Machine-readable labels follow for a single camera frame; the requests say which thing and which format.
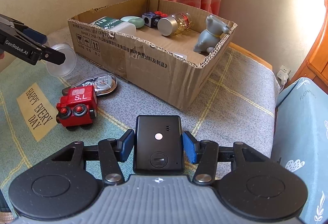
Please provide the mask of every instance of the red wooden toy robot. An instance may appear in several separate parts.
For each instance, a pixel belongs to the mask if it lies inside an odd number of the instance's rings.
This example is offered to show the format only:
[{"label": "red wooden toy robot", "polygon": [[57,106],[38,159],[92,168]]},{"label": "red wooden toy robot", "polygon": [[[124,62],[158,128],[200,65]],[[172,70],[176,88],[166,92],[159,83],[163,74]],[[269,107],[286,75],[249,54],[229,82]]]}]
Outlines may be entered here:
[{"label": "red wooden toy robot", "polygon": [[93,85],[71,88],[56,106],[56,121],[69,131],[78,126],[88,129],[97,117],[97,98]]}]

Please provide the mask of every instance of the jar lid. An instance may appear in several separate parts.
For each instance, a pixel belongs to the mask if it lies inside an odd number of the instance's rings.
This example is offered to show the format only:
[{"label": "jar lid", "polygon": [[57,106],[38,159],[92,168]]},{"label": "jar lid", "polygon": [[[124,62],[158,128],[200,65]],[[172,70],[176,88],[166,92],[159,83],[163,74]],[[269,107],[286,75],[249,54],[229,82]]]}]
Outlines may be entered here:
[{"label": "jar lid", "polygon": [[168,16],[158,21],[157,29],[162,35],[168,36],[178,30],[178,23],[173,17]]}]

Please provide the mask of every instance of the wall outlet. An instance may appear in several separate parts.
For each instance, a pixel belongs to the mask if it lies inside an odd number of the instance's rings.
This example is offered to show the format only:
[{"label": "wall outlet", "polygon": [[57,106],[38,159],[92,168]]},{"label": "wall outlet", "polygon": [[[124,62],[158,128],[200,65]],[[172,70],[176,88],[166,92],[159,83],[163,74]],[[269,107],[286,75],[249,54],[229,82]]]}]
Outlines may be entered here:
[{"label": "wall outlet", "polygon": [[280,67],[280,70],[282,70],[283,72],[287,73],[287,74],[290,74],[290,69],[288,69],[286,66],[282,65]]}]

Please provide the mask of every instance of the black wheel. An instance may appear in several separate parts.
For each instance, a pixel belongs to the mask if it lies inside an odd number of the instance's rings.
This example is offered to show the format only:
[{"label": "black wheel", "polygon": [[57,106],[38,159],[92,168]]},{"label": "black wheel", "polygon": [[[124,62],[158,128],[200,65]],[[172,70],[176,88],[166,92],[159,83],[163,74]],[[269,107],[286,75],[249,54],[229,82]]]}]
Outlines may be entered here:
[{"label": "black wheel", "polygon": [[82,125],[80,125],[80,127],[81,127],[83,130],[87,130],[87,129],[90,129],[92,125],[93,125],[93,123],[82,124]]},{"label": "black wheel", "polygon": [[90,112],[90,118],[91,119],[95,119],[97,117],[97,110],[90,109],[89,112]]},{"label": "black wheel", "polygon": [[68,126],[66,127],[67,130],[69,131],[75,131],[78,128],[78,126]]}]

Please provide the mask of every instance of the cardboard box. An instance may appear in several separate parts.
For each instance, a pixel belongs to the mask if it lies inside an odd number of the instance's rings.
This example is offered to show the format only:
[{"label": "cardboard box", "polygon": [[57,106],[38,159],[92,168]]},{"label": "cardboard box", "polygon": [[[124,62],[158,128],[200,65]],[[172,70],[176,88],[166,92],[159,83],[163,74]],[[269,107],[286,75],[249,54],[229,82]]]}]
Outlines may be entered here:
[{"label": "cardboard box", "polygon": [[[145,12],[167,14],[189,12],[194,18],[191,30],[165,37],[156,28],[137,29],[137,37],[108,32],[91,22],[101,17],[121,19]],[[208,12],[166,0],[128,0],[81,13],[68,20],[75,52],[97,66],[113,72],[180,110],[189,107],[219,58],[229,45],[237,25],[220,18],[230,31],[207,57],[194,52],[199,34],[206,29]],[[179,53],[186,60],[176,56]]]}]

